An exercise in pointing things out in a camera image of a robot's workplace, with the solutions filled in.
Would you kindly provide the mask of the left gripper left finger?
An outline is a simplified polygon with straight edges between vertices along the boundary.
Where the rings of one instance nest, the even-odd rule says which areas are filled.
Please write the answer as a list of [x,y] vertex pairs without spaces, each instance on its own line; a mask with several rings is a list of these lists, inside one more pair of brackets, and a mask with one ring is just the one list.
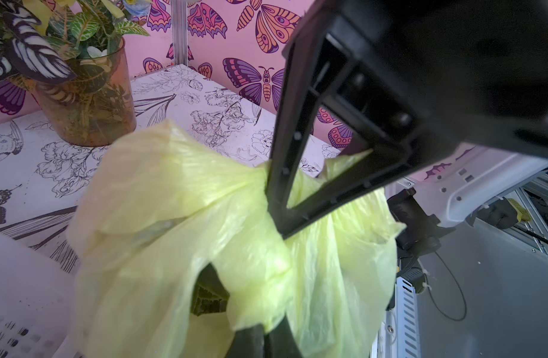
[[263,326],[236,332],[225,358],[264,358]]

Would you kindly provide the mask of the yellow-green plastic bag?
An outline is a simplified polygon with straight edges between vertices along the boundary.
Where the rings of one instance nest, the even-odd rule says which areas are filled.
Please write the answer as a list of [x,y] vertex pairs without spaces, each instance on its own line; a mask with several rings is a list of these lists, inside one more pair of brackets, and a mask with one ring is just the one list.
[[[393,295],[404,230],[382,189],[283,239],[269,166],[248,167],[174,122],[103,156],[67,239],[80,258],[71,340],[86,357],[223,357],[236,332],[287,316],[304,357],[367,357]],[[225,313],[191,313],[215,268]]]

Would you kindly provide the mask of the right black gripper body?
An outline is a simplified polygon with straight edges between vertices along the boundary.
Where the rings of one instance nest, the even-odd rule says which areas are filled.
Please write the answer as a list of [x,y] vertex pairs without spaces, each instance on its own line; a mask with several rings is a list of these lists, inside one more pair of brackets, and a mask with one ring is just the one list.
[[548,158],[548,1],[345,1],[363,37],[346,97],[395,139],[434,128]]

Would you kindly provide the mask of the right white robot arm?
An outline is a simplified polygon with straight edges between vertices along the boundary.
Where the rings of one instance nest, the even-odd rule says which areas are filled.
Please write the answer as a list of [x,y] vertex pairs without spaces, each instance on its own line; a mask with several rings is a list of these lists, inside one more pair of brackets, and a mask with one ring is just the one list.
[[[419,256],[548,166],[548,1],[316,1],[284,56],[266,189],[284,238],[425,170],[390,202]],[[322,108],[367,156],[290,207]]]

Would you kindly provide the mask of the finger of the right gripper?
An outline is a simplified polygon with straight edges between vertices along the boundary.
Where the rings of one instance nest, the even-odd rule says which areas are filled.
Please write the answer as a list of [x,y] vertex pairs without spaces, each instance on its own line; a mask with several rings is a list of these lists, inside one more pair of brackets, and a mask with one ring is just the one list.
[[[339,207],[451,155],[458,140],[414,88],[400,31],[443,1],[313,1],[284,49],[270,153],[268,210],[284,238]],[[304,199],[290,194],[311,140],[360,154]]]

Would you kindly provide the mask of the pineapple nearer basket front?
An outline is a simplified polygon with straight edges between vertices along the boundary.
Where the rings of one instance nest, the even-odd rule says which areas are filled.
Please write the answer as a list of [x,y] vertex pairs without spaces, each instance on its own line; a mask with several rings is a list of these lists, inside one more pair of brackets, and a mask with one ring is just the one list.
[[201,316],[211,313],[225,313],[229,293],[223,287],[212,264],[200,273],[193,288],[191,313]]

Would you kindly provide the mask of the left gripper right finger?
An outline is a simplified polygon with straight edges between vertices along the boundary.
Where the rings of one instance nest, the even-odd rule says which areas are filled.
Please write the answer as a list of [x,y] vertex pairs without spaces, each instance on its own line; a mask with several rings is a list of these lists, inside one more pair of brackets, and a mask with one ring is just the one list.
[[266,358],[302,358],[287,316],[264,337],[264,356]]

